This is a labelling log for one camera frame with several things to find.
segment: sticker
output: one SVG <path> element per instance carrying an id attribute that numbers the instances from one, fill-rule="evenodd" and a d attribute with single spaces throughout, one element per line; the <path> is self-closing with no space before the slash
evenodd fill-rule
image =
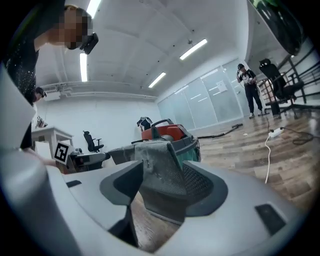
<path id="1" fill-rule="evenodd" d="M 63 143 L 61 141 L 58 141 L 56 144 L 56 148 L 54 151 L 54 157 L 56 161 L 58 161 L 61 164 L 66 165 L 68 156 L 71 154 L 71 152 L 74 150 L 74 148 L 71 145 L 68 145 L 66 143 Z"/>
<path id="2" fill-rule="evenodd" d="M 221 80 L 219 82 L 216 82 L 215 84 L 218 86 L 220 93 L 225 92 L 225 91 L 228 90 L 227 87 L 226 87 L 226 84 L 225 84 L 225 82 L 223 80 Z"/>

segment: black office chair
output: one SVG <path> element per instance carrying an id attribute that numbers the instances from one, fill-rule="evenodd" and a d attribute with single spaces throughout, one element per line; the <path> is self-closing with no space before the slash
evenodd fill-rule
<path id="1" fill-rule="evenodd" d="M 95 138 L 92 138 L 91 135 L 90 135 L 90 132 L 88 132 L 88 131 L 83 131 L 83 136 L 84 136 L 86 142 L 88 143 L 89 152 L 98 153 L 98 152 L 100 152 L 99 149 L 101 149 L 101 148 L 103 148 L 105 146 L 103 144 L 100 145 L 100 140 L 101 140 L 100 138 L 97 139 L 98 146 L 96 146 L 95 143 L 94 143 Z"/>
<path id="2" fill-rule="evenodd" d="M 279 104 L 287 103 L 288 101 L 291 102 L 291 105 L 289 107 L 283 109 L 278 114 L 286 114 L 288 110 L 293 110 L 294 118 L 298 118 L 294 108 L 304 109 L 305 107 L 303 105 L 294 104 L 293 101 L 297 99 L 297 97 L 295 96 L 295 92 L 303 90 L 304 82 L 298 81 L 297 83 L 294 83 L 295 81 L 293 79 L 292 81 L 294 84 L 287 85 L 286 80 L 280 74 L 276 65 L 272 64 L 271 61 L 267 58 L 260 61 L 259 69 L 262 71 L 262 73 L 265 74 L 265 76 L 271 81 L 273 85 L 274 95 L 278 98 L 278 100 L 273 103 L 277 104 L 277 109 L 280 110 Z"/>

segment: ceiling pipe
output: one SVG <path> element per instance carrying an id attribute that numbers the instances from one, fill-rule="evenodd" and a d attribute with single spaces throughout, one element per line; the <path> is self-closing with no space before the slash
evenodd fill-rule
<path id="1" fill-rule="evenodd" d="M 107 83 L 110 83 L 110 84 L 123 84 L 123 85 L 128 85 L 128 86 L 134 86 L 134 87 L 139 87 L 140 88 L 140 85 L 138 84 L 135 84 L 135 83 L 130 83 L 130 82 L 118 82 L 118 81 L 100 81 L 100 80 L 94 80 L 94 81 L 88 81 L 88 82 L 82 82 L 82 81 L 69 81 L 69 82 L 55 82 L 55 83 L 50 83 L 50 84 L 45 84 L 45 85 L 42 85 L 41 87 L 42 88 L 47 88 L 47 87 L 50 87 L 50 86 L 62 86 L 62 85 L 73 85 L 73 84 L 76 84 L 76 85 L 79 85 L 79 86 L 88 86 L 89 84 L 95 84 L 95 83 L 102 83 L 102 84 L 107 84 Z"/>
<path id="2" fill-rule="evenodd" d="M 143 95 L 143 94 L 133 94 L 133 93 L 121 93 L 121 92 L 105 92 L 105 91 L 92 91 L 92 92 L 72 92 L 72 91 L 62 91 L 61 95 L 70 97 L 115 97 L 115 98 L 131 98 L 131 99 L 148 99 L 156 100 L 156 96 Z"/>

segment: frosted glass partition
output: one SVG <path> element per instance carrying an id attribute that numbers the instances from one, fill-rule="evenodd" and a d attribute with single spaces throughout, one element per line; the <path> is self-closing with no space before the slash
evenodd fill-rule
<path id="1" fill-rule="evenodd" d="M 189 103 L 196 128 L 214 125 L 218 122 L 209 94 L 200 78 L 189 83 L 183 92 Z"/>
<path id="2" fill-rule="evenodd" d="M 184 90 L 172 94 L 168 99 L 173 109 L 175 123 L 183 125 L 184 128 L 188 130 L 194 129 L 195 123 L 193 121 Z"/>
<path id="3" fill-rule="evenodd" d="M 242 117 L 242 112 L 231 87 L 231 83 L 221 67 L 201 77 L 211 99 L 218 122 Z"/>
<path id="4" fill-rule="evenodd" d="M 175 118 L 175 114 L 173 111 L 173 107 L 171 106 L 170 100 L 168 98 L 159 102 L 158 107 L 159 107 L 160 116 L 162 119 L 171 119 L 172 122 L 174 122 L 175 124 L 177 123 L 176 118 Z"/>
<path id="5" fill-rule="evenodd" d="M 238 70 L 238 64 L 241 63 L 239 59 L 235 59 L 225 65 L 222 66 L 223 70 L 225 69 L 225 74 L 228 76 L 231 86 L 233 87 L 236 97 L 238 99 L 238 102 L 241 106 L 242 113 L 244 116 L 250 115 L 250 110 L 248 106 L 248 101 L 246 97 L 246 92 L 244 88 L 244 83 L 238 83 L 237 81 L 237 70 Z M 257 110 L 258 107 L 256 105 L 256 102 L 254 101 L 254 108 Z"/>

